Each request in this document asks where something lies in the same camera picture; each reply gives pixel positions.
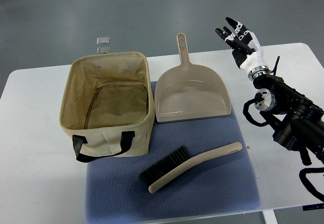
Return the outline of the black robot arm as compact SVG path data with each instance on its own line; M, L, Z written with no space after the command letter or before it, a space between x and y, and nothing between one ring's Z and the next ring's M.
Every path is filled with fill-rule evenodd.
M309 152L323 161L323 109L305 95L288 86L276 70L269 70L265 63L254 64L245 69L249 79L258 90L254 98L247 101L243 114L251 124L274 130L273 140L290 151L298 151L302 163L299 178L306 190L322 201L319 192L307 178L311 173L323 173L323 168L311 168Z

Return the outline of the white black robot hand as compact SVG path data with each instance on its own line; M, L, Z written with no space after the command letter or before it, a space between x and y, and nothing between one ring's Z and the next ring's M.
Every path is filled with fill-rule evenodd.
M238 68L244 70L251 80L256 73L268 73L269 68L263 60L263 50L255 34L237 20L226 17L226 21L233 31L224 26L223 29L216 28L215 32L232 49Z

